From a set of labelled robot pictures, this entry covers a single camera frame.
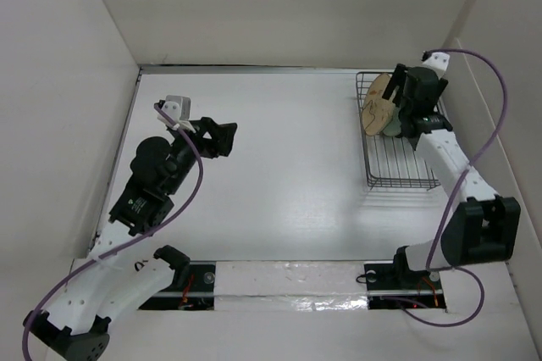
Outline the teal oval flower plate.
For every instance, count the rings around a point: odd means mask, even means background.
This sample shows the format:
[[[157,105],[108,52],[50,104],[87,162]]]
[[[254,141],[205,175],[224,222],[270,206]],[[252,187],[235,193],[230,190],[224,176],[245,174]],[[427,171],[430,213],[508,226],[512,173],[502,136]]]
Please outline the teal oval flower plate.
[[[401,134],[401,122],[398,118],[393,118],[389,124],[382,130],[384,136],[396,137]]]

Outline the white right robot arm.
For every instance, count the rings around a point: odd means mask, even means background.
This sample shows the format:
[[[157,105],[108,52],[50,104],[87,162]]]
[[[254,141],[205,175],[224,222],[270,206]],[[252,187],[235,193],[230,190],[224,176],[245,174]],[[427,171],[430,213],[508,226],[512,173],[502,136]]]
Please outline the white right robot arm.
[[[511,258],[521,208],[481,176],[450,121],[436,111],[448,82],[428,66],[398,64],[384,91],[399,108],[401,136],[433,170],[448,202],[434,239],[397,249],[392,280],[410,287],[432,271]]]

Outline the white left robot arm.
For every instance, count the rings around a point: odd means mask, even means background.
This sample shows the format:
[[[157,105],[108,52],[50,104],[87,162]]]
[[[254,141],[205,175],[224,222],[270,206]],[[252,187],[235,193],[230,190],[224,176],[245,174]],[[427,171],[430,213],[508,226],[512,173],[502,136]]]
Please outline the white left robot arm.
[[[150,263],[127,281],[121,276],[135,263],[135,248],[177,219],[196,197],[202,175],[181,208],[174,208],[171,199],[191,169],[201,169],[205,158],[230,155],[238,126],[208,117],[166,119],[165,124],[172,140],[152,136],[138,145],[130,178],[87,262],[58,282],[26,316],[24,359],[31,358],[29,339],[35,337],[64,360],[98,360],[110,342],[114,321],[162,289],[176,291],[188,282],[190,259],[170,245],[158,248]]]

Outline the beige bird plate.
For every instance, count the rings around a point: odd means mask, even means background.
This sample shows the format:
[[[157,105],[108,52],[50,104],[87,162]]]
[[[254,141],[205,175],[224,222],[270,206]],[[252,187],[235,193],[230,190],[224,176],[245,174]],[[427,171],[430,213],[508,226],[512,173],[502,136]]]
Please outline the beige bird plate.
[[[390,82],[387,73],[378,75],[365,95],[362,105],[362,128],[367,136],[377,136],[392,120],[395,105],[384,99],[384,91]]]

